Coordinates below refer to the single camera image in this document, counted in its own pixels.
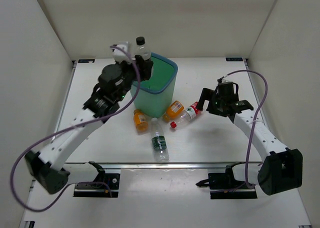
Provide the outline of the orange juice bottle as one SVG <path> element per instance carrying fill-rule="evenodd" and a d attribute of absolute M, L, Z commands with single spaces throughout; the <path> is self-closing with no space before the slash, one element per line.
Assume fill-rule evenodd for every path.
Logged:
<path fill-rule="evenodd" d="M 184 106 L 178 100 L 175 100 L 165 111 L 162 119 L 165 122 L 173 121 L 184 110 Z"/>
<path fill-rule="evenodd" d="M 134 110 L 133 122 L 138 133 L 144 133 L 148 130 L 149 125 L 148 125 L 147 118 L 141 110 L 139 109 Z"/>

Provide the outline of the left blue table sticker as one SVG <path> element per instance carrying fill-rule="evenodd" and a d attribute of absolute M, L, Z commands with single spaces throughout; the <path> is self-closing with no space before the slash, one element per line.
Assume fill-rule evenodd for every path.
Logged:
<path fill-rule="evenodd" d="M 94 63 L 95 59 L 79 59 L 77 62 L 79 64 L 90 64 L 90 63 Z"/>

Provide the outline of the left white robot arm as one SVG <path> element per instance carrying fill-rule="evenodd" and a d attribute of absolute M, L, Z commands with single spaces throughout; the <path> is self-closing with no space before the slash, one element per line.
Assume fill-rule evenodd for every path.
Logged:
<path fill-rule="evenodd" d="M 67 184 L 71 171 L 64 164 L 75 149 L 95 130 L 118 111 L 119 103 L 137 80 L 147 81 L 153 73 L 153 61 L 136 55 L 133 64 L 126 61 L 106 65 L 93 87 L 90 98 L 73 119 L 70 130 L 38 152 L 28 151 L 24 156 L 30 174 L 50 194 L 56 194 Z"/>

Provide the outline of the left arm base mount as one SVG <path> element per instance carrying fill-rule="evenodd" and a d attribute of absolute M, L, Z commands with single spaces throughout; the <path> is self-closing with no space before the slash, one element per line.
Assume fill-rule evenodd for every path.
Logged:
<path fill-rule="evenodd" d="M 94 169 L 96 175 L 93 180 L 76 183 L 73 196 L 77 198 L 118 198 L 121 170 L 104 168 L 93 161 L 86 164 Z"/>

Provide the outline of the clear bottle black cap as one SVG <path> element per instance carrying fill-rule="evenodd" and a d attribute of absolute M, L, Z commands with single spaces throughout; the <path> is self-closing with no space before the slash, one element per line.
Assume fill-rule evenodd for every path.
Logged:
<path fill-rule="evenodd" d="M 151 58 L 151 49 L 147 46 L 145 38 L 143 36 L 139 36 L 136 38 L 136 46 L 134 54 L 141 56 L 145 61 Z"/>

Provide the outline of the clear bottle green label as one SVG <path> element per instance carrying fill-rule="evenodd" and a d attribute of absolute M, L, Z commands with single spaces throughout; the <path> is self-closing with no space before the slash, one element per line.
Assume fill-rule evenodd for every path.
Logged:
<path fill-rule="evenodd" d="M 168 162 L 170 157 L 168 153 L 167 142 L 164 136 L 163 129 L 157 118 L 151 119 L 151 144 L 154 158 L 157 162 Z"/>

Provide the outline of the green plastic bin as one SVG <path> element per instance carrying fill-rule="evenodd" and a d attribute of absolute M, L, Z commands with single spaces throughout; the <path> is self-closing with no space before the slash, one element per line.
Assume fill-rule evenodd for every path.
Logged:
<path fill-rule="evenodd" d="M 172 60 L 151 54 L 153 75 L 140 83 L 140 89 L 133 101 L 136 109 L 151 118 L 160 118 L 173 101 L 178 66 Z"/>

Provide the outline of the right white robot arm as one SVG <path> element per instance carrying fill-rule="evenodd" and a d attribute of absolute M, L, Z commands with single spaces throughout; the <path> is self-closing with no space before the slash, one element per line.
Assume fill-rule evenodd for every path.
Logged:
<path fill-rule="evenodd" d="M 226 185 L 230 188 L 240 184 L 260 186 L 269 196 L 301 187 L 302 153 L 278 140 L 258 119 L 256 109 L 247 100 L 239 99 L 238 90 L 234 82 L 219 83 L 214 90 L 203 88 L 196 106 L 202 110 L 208 101 L 207 112 L 229 118 L 247 136 L 261 158 L 261 165 L 247 162 L 228 165 L 224 176 Z"/>

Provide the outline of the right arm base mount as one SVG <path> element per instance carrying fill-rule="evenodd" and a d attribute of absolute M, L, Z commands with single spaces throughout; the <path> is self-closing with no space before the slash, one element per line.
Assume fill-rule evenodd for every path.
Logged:
<path fill-rule="evenodd" d="M 235 180 L 232 168 L 244 165 L 238 162 L 227 165 L 224 172 L 209 172 L 208 178 L 200 180 L 195 185 L 198 188 L 209 188 L 211 200 L 251 200 L 257 199 L 255 188 L 249 189 L 244 181 Z"/>

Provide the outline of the clear bottle red label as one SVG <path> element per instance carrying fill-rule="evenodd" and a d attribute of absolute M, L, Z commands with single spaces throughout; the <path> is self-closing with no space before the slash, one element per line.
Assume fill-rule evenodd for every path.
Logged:
<path fill-rule="evenodd" d="M 170 123 L 170 127 L 174 130 L 182 129 L 189 125 L 198 115 L 201 110 L 197 109 L 198 102 L 195 101 L 192 105 L 188 106 L 182 111 L 178 118 Z"/>

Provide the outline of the right blue table sticker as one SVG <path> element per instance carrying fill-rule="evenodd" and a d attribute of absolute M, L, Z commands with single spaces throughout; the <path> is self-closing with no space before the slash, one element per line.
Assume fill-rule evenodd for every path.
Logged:
<path fill-rule="evenodd" d="M 227 62 L 243 62 L 243 58 L 242 57 L 226 57 L 225 60 Z"/>

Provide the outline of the blue table sticker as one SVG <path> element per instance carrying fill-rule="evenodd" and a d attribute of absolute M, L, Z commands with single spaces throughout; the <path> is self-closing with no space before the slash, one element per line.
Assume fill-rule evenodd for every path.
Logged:
<path fill-rule="evenodd" d="M 226 57 L 225 60 L 227 62 L 243 62 L 243 58 L 242 57 Z"/>
<path fill-rule="evenodd" d="M 94 63 L 95 59 L 79 59 L 77 62 L 79 64 L 90 64 L 90 63 Z"/>

